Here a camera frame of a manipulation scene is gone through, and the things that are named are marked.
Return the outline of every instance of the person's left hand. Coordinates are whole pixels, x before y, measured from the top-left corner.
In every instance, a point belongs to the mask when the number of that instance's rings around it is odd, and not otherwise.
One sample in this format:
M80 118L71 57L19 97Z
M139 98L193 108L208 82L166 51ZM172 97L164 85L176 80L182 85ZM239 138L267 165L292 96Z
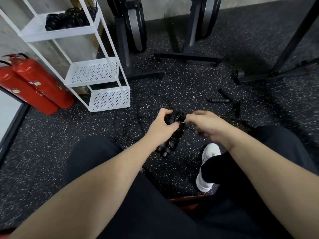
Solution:
M167 125L164 121L164 117L167 114L172 113L173 110L167 110L165 108L161 108L159 111L157 118L152 122L150 128L148 129L144 138L148 139L149 142L154 146L154 150L166 142L172 134L178 129L179 122L174 122L171 125Z

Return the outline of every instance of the person's right arm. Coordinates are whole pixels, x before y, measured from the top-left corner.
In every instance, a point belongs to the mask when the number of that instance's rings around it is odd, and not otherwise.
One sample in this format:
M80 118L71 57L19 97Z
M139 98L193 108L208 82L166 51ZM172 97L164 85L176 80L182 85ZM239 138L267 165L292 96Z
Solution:
M208 111L185 122L229 151L273 215L296 239L318 238L319 177Z

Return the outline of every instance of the person's left arm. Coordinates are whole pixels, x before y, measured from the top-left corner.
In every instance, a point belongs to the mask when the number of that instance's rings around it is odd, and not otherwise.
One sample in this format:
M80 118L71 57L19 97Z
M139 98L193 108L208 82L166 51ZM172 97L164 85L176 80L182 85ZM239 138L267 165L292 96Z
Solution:
M147 134L117 156L78 177L37 209L10 239L94 239L122 204L140 168L179 123L166 125L162 108Z

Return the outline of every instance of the hand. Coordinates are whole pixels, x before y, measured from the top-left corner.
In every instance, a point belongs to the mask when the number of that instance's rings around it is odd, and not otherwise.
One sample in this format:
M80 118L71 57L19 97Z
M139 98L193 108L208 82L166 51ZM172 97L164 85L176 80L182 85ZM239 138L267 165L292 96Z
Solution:
M194 111L187 114L185 122L195 123L195 132L199 136L209 137L213 142L227 146L227 137L235 127L209 111Z
M157 118L152 122L150 128L144 136L144 138L146 138L149 142L151 142L152 146L154 146L154 150L159 145L166 142L180 125L179 122L174 122L171 125L167 125L165 123L165 115L170 114L172 112L173 110L161 108L157 115Z

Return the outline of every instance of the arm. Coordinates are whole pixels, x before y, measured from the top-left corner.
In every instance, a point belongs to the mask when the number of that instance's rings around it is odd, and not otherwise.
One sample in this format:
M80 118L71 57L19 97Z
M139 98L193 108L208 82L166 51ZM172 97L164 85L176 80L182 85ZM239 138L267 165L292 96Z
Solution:
M37 209L10 239L96 238L122 204L147 157L179 127L162 108L147 134L117 156L78 177Z
M296 239L319 234L319 177L233 127L212 112L196 111L185 122L219 142L247 175L273 215Z

